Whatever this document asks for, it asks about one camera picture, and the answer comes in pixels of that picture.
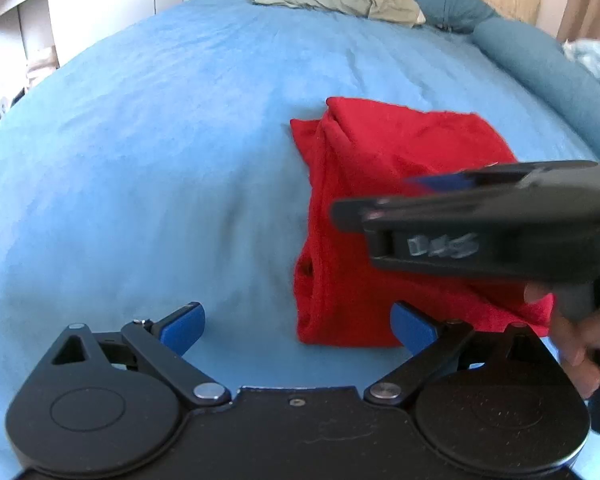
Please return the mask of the person right hand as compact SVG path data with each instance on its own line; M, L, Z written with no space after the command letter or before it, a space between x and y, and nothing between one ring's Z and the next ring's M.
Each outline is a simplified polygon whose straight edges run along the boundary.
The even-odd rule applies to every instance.
M554 310L550 317L550 340L578 393L589 399L600 388L600 367L591 358L594 350L600 350L600 308L580 322L569 321Z

